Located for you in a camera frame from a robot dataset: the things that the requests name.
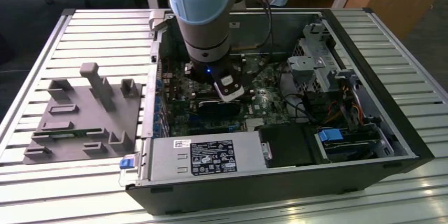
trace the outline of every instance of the blue tab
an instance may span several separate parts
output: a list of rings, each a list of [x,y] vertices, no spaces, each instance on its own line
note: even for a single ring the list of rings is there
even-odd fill
[[[134,158],[124,158],[120,160],[120,169],[131,169],[134,168]]]
[[[344,139],[340,129],[324,129],[319,132],[319,137],[322,142]]]

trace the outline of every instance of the slotted metal surface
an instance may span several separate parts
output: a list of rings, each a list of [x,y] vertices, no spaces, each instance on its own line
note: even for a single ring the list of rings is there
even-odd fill
[[[392,93],[436,159],[346,195],[319,196],[178,216],[154,217],[119,185],[119,158],[26,166],[24,148],[39,123],[54,78],[88,85],[78,67],[96,61],[110,83],[146,84],[150,10],[78,10],[60,24],[44,67],[0,145],[0,222],[68,223],[399,223],[447,221],[447,96],[391,33],[362,10],[335,10],[362,54]]]

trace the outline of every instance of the green circuit board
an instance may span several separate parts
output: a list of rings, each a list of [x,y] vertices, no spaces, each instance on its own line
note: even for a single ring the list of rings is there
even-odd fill
[[[259,56],[246,56],[244,71],[255,72],[259,69]],[[228,132],[244,132],[254,130],[247,128],[247,120],[258,119],[264,124],[282,124],[291,122],[284,102],[279,96],[279,89],[275,84],[278,69],[270,64],[252,85],[246,88],[246,99],[236,101],[240,105],[240,112],[236,116],[227,118],[203,118],[198,113],[200,101],[196,99],[200,94],[216,93],[212,85],[198,83],[184,75],[184,63],[171,66],[172,72],[164,80],[167,107],[170,111],[171,136],[188,136],[202,134],[216,134]],[[218,93],[211,101],[219,101]]]

